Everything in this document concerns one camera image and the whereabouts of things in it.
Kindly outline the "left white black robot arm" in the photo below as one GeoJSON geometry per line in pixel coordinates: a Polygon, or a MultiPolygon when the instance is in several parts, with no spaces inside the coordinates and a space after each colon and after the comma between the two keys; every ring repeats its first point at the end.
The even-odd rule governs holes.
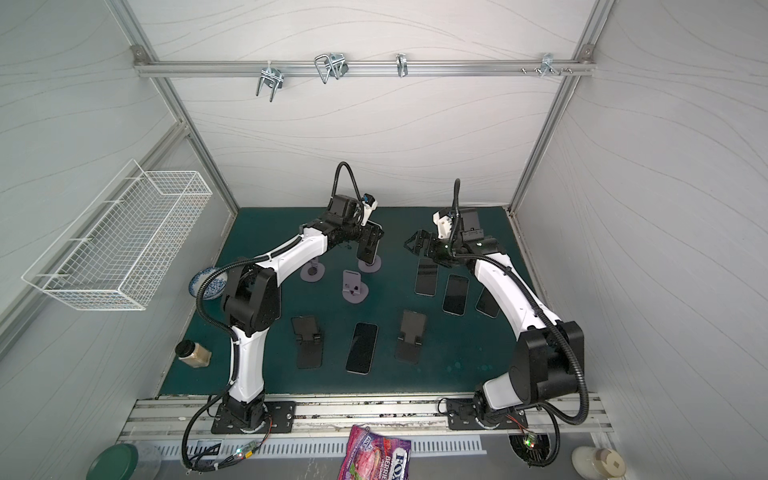
{"type": "Polygon", "coordinates": [[[351,166],[340,162],[334,173],[331,196],[318,218],[299,227],[298,233],[277,248],[253,258],[232,262],[212,273],[196,298],[198,315],[230,337],[230,378],[218,395],[222,411],[236,428],[255,431],[265,421],[263,360],[266,336],[281,313],[281,284],[305,264],[339,244],[358,244],[357,258],[373,264],[383,230],[370,220],[376,199],[363,195],[351,166]],[[224,323],[205,310],[203,294],[219,275],[228,276],[221,297],[224,323]]]}

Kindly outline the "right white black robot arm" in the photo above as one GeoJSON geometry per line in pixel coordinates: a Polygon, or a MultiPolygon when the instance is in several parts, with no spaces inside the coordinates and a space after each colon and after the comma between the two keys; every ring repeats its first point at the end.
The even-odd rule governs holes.
{"type": "Polygon", "coordinates": [[[472,208],[452,203],[433,216],[435,232],[419,230],[404,243],[439,266],[466,267],[508,321],[516,344],[506,373],[483,383],[470,399],[445,398],[443,415],[469,428],[497,430],[510,421],[513,443],[528,466],[551,465],[561,448],[562,424],[583,424],[590,397],[584,368],[584,332],[547,307],[517,272],[498,240],[484,232],[472,208]]]}

